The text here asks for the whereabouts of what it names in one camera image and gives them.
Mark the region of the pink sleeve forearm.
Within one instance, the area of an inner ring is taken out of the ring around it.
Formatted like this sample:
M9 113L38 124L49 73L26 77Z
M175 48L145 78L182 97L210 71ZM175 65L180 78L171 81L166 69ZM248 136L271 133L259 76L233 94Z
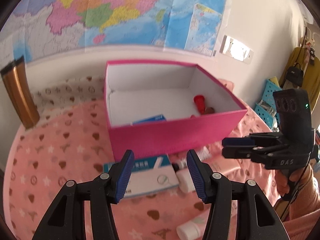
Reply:
M289 220L284 222L290 239L306 239L319 220L319 189L310 165L300 182L297 198L290 205Z

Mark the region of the person right hand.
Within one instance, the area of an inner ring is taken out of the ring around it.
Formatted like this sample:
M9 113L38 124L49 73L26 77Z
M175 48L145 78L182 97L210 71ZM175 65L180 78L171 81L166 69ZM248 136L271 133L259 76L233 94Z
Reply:
M298 184L298 187L301 188L307 184L307 182L312 177L312 168L310 164L305 168L300 168L295 170L289 178L287 178L280 170L276 170L275 181L278 193L283 197L285 194L288 194L290 191L289 181Z

